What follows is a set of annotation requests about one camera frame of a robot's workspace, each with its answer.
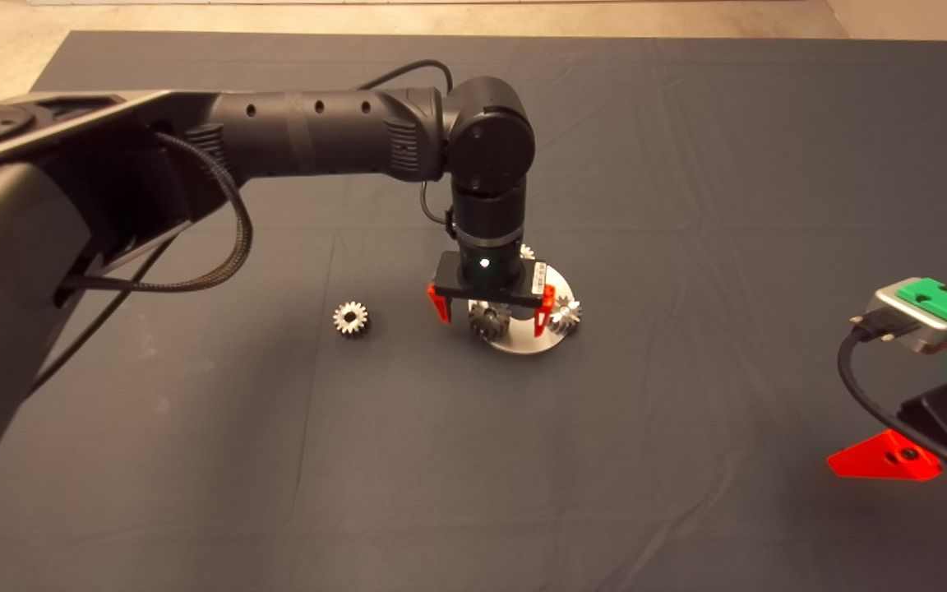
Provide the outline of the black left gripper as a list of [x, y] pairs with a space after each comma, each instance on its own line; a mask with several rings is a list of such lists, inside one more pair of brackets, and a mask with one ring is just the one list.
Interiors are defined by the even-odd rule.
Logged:
[[555, 285], [547, 285], [545, 260], [521, 256], [518, 244], [473, 247], [460, 244], [441, 255], [427, 296], [444, 325], [451, 324], [451, 299], [488, 301], [534, 310], [534, 337], [546, 330], [555, 307]]

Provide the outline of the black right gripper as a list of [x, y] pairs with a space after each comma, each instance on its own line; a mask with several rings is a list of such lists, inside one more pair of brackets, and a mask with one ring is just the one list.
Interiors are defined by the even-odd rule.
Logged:
[[[947, 446], [947, 385], [903, 402], [901, 419]], [[892, 428], [829, 455], [827, 465], [842, 479], [932, 480], [943, 473], [939, 457]]]

